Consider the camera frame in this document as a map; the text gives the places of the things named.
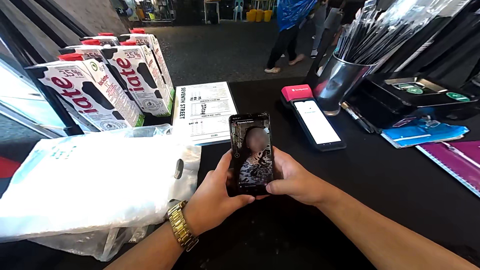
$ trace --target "watch strap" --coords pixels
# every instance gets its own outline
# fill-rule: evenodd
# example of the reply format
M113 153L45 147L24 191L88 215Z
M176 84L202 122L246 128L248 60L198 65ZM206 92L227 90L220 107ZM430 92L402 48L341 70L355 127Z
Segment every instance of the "watch strap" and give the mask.
M172 226L173 234L181 247L187 252L190 251L197 243L198 238L193 236L188 228L187 222L183 218L182 209L187 205L187 201L181 201L167 212L168 220Z

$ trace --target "hand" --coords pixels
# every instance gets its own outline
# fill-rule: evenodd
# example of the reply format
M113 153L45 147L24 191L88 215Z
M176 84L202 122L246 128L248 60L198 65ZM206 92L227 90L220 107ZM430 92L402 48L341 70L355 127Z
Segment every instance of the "hand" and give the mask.
M185 221L194 236L217 227L237 209L255 200L250 195L228 196L226 181L231 160L232 150L229 150L222 156L215 171L207 173L183 209Z
M295 200L313 206L335 198L338 189L302 167L289 154L273 147L275 176L266 189L275 195L286 194Z

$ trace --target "floor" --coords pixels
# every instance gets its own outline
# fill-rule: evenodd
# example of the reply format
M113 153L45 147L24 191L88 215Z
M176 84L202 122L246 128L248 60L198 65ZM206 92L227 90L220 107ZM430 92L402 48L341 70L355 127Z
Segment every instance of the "floor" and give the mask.
M275 21L221 21L218 25L152 27L146 31L157 36L176 86L305 76L312 64L307 57L288 66L285 57L277 63L282 68L280 73L264 72L278 32ZM310 55L313 33L314 25L307 23L300 32L297 53ZM0 115L0 156L22 162L41 138Z

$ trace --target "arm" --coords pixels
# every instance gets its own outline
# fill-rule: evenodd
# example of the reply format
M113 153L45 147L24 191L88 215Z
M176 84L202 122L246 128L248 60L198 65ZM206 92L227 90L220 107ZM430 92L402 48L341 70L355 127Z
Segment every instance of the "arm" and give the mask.
M274 148L281 180L267 186L322 211L380 270L476 269L463 258L380 215L352 196L314 176L290 155Z
M231 151L222 156L215 171L208 172L202 184L182 210L187 226L195 236L217 227L237 209L255 200L250 195L228 196L226 181L231 159ZM106 269L171 269L182 252L183 248L175 239L172 227L167 221Z

